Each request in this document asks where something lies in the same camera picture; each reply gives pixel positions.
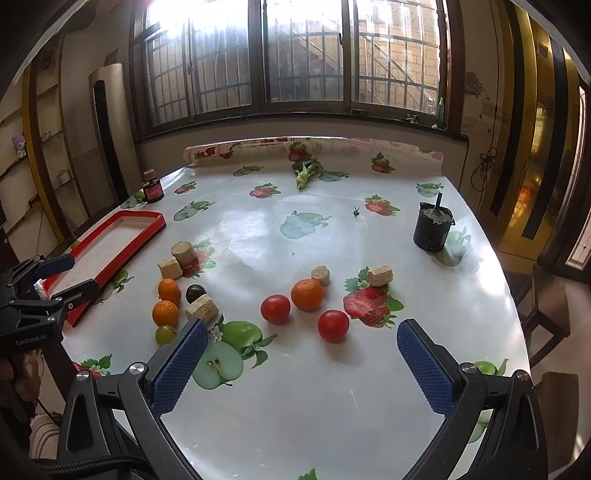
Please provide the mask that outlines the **person's left hand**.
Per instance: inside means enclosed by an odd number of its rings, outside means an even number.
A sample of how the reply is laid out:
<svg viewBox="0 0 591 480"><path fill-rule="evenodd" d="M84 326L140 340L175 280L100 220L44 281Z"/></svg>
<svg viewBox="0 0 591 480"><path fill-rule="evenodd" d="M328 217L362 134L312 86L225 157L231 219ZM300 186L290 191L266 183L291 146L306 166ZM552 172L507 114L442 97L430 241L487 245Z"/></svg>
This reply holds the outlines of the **person's left hand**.
<svg viewBox="0 0 591 480"><path fill-rule="evenodd" d="M30 351L22 356L17 366L8 360L0 362L2 381L14 382L16 392L24 401L36 400L39 396L41 377L39 375L38 352Z"/></svg>

